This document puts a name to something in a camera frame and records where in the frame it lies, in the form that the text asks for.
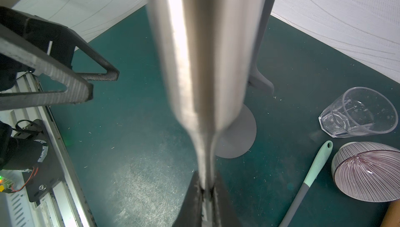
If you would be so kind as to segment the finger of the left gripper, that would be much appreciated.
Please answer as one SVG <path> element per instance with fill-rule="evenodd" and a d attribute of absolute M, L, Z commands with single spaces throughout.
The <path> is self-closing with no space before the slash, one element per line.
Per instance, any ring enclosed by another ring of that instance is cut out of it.
<path fill-rule="evenodd" d="M 5 26 L 1 26 L 1 54 L 41 71 L 66 86 L 65 91 L 3 93 L 1 110 L 79 104 L 93 99 L 93 85 Z"/>
<path fill-rule="evenodd" d="M 75 48 L 105 69 L 105 73 L 79 73 L 87 81 L 116 81 L 119 71 L 72 29 L 35 15 L 1 6 L 1 25 L 72 69 Z"/>

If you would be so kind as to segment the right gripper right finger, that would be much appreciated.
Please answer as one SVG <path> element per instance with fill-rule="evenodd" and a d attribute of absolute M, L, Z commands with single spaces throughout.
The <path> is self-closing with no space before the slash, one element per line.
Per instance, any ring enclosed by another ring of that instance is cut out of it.
<path fill-rule="evenodd" d="M 229 192 L 219 171 L 215 176 L 212 191 L 213 226 L 214 227 L 241 227 L 242 224 L 232 206 Z"/>

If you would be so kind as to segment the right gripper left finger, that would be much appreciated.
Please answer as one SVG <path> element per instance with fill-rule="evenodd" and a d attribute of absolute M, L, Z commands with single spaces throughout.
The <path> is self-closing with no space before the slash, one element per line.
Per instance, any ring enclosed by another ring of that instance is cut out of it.
<path fill-rule="evenodd" d="M 203 189 L 200 185 L 199 172 L 195 171 L 172 227 L 201 227 L 202 205 Z"/>

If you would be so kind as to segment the grey turner mint handle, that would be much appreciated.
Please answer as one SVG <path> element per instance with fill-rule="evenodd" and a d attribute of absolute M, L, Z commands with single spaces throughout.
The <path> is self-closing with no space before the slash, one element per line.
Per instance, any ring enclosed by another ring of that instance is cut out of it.
<path fill-rule="evenodd" d="M 291 223 L 294 215 L 296 214 L 300 204 L 302 203 L 304 197 L 306 196 L 308 190 L 312 186 L 313 182 L 316 180 L 317 176 L 321 172 L 322 168 L 325 166 L 327 160 L 329 159 L 333 150 L 333 142 L 331 140 L 326 141 L 319 149 L 314 161 L 312 162 L 310 169 L 295 197 L 291 206 L 287 210 L 285 216 L 283 217 L 279 227 L 288 227 Z"/>

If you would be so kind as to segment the steel turner metal handle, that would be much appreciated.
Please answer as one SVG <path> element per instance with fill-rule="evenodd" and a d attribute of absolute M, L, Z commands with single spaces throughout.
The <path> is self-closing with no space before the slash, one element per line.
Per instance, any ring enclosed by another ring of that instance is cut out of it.
<path fill-rule="evenodd" d="M 148 0 L 171 109 L 195 149 L 213 227 L 215 150 L 239 115 L 265 0 Z"/>

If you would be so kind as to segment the cream spatula wooden handle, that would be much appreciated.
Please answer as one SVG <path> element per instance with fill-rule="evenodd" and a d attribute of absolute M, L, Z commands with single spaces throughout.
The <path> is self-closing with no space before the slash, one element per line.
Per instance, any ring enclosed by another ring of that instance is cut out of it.
<path fill-rule="evenodd" d="M 400 200 L 390 203 L 380 227 L 400 227 Z"/>

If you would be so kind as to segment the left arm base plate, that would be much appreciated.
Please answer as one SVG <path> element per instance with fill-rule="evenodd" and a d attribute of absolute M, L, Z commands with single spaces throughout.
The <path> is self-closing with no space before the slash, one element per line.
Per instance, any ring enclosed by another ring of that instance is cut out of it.
<path fill-rule="evenodd" d="M 35 168 L 35 172 L 23 173 L 23 178 L 29 202 L 37 203 L 64 180 L 64 173 L 44 122 L 30 121 L 25 129 L 29 132 L 14 135 L 19 147 L 17 157 L 23 170 Z"/>

